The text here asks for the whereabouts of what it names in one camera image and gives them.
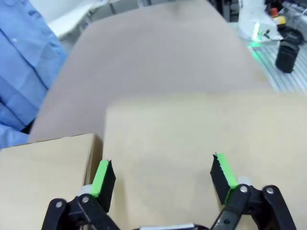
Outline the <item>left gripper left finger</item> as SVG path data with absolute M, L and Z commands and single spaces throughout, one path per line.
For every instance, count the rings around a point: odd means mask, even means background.
M 89 226 L 92 230 L 118 230 L 117 224 L 107 214 L 115 181 L 112 161 L 100 161 L 88 193 L 76 196 L 70 202 L 62 198 L 50 201 L 42 229 L 79 230 Z

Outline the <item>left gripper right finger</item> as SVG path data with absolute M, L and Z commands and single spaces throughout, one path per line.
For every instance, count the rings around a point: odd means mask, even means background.
M 258 190 L 252 185 L 240 184 L 222 153 L 213 154 L 210 175 L 223 206 L 212 230 L 234 230 L 243 215 L 251 216 L 259 230 L 296 229 L 277 186 L 267 185 Z

